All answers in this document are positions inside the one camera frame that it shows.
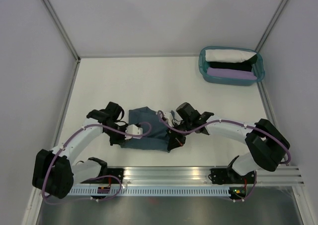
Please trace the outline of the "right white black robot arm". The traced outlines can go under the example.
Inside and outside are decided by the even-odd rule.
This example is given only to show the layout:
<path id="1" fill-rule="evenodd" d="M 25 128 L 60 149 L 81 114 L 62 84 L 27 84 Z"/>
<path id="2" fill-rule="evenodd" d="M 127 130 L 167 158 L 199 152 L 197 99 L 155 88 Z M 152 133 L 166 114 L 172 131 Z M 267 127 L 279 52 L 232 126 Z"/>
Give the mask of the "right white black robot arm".
<path id="1" fill-rule="evenodd" d="M 160 121 L 168 128 L 168 150 L 183 146 L 191 133 L 220 135 L 247 146 L 248 152 L 236 156 L 226 168 L 225 178 L 232 183 L 240 182 L 258 169 L 274 172 L 279 165 L 291 160 L 290 143 L 267 119 L 251 123 L 234 121 L 212 112 L 199 113 L 187 102 L 176 112 L 181 117 L 177 123 L 171 113 L 158 113 Z"/>

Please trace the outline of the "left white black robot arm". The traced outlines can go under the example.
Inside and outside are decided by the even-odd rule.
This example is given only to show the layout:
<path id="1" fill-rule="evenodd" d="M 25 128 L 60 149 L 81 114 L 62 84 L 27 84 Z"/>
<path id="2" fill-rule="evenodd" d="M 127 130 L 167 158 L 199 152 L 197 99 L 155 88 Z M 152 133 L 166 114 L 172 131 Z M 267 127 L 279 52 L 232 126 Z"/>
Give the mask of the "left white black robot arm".
<path id="1" fill-rule="evenodd" d="M 33 187 L 62 199 L 76 184 L 92 180 L 104 183 L 109 174 L 107 162 L 96 157 L 90 157 L 79 164 L 75 164 L 75 160 L 103 133 L 109 136 L 111 144 L 123 142 L 126 125 L 118 125 L 123 116 L 122 107 L 109 102 L 104 109 L 90 111 L 82 127 L 60 146 L 51 150 L 40 150 L 35 159 Z"/>

